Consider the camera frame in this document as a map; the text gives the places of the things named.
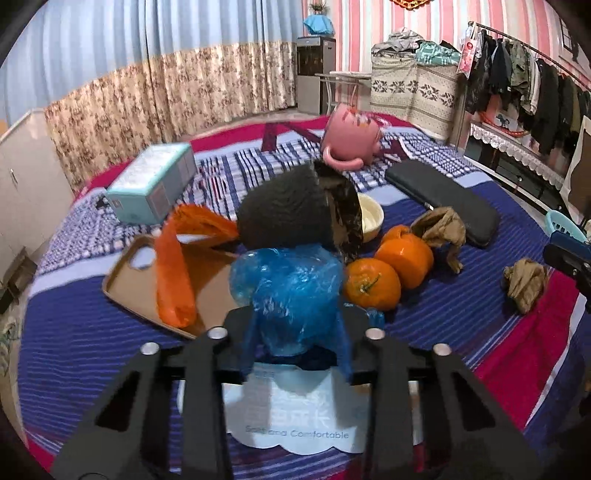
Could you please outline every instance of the striped wallpaper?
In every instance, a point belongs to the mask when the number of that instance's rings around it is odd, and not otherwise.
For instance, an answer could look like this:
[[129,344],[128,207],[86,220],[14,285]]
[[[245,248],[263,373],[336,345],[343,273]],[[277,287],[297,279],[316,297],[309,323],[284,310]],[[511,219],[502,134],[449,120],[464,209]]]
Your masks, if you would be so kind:
[[[312,1],[302,0],[304,18]],[[338,70],[370,72],[372,45],[404,26],[427,40],[446,40],[459,48],[468,21],[475,20],[532,45],[591,83],[584,73],[559,58],[560,23],[545,0],[433,0],[413,11],[390,0],[324,1],[335,26]],[[579,61],[588,67],[582,52]]]

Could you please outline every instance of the teal basket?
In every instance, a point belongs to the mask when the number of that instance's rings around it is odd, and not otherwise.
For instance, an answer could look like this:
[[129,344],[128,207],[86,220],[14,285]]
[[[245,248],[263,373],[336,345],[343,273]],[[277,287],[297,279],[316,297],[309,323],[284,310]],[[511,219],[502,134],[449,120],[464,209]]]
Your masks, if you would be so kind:
[[570,235],[579,242],[586,242],[587,237],[572,221],[556,210],[546,213],[546,232],[552,235],[554,232],[562,232]]

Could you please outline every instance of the pink mug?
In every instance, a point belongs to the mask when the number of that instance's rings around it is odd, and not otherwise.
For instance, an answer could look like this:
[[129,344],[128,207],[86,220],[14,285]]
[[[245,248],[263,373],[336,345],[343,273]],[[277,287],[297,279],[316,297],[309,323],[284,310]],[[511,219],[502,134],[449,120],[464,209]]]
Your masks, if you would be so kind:
[[340,103],[326,124],[320,150],[324,162],[335,170],[360,170],[372,164],[381,139],[375,120]]

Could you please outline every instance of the clothes rail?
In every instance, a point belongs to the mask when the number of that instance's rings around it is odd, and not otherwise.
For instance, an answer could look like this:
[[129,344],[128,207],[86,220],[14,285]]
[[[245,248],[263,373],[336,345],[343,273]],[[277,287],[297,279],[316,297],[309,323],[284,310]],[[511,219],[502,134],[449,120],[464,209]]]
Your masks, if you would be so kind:
[[587,86],[587,84],[585,84],[582,80],[579,80],[576,76],[574,76],[572,73],[570,73],[566,67],[562,66],[560,63],[558,63],[556,60],[551,59],[548,55],[546,55],[545,53],[541,52],[540,50],[538,50],[537,48],[532,47],[531,45],[529,45],[528,43],[525,43],[524,41],[521,41],[519,38],[515,38],[511,35],[506,34],[505,32],[502,32],[500,30],[497,30],[496,28],[492,28],[492,27],[487,27],[486,25],[483,25],[481,23],[478,22],[474,22],[474,21],[469,21],[468,22],[469,26],[474,26],[477,25],[480,28],[483,28],[484,30],[489,30],[491,32],[495,32],[505,38],[510,38],[511,40],[514,41],[518,41],[520,42],[525,48],[536,52],[539,56],[544,57],[546,60],[552,62],[555,66],[557,66],[560,70],[562,70],[562,72],[564,72],[566,75],[568,75],[569,77],[571,77],[575,82],[577,82],[579,85],[581,85],[585,90],[589,90],[589,87]]

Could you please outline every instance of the brown tray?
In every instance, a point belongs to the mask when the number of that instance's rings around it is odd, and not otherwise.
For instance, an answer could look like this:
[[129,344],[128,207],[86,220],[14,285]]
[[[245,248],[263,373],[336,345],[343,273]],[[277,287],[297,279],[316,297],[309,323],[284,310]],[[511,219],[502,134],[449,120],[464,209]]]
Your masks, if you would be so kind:
[[134,255],[143,247],[153,248],[154,237],[137,236],[103,280],[103,293],[115,303],[155,325],[189,339],[194,339],[212,327],[223,325],[227,313],[237,308],[230,295],[228,282],[230,265],[236,260],[236,255],[205,248],[198,242],[181,244],[188,265],[207,262],[212,274],[204,277],[198,268],[189,268],[191,285],[196,292],[197,322],[184,329],[163,323],[156,307],[155,264],[142,269],[130,264]]

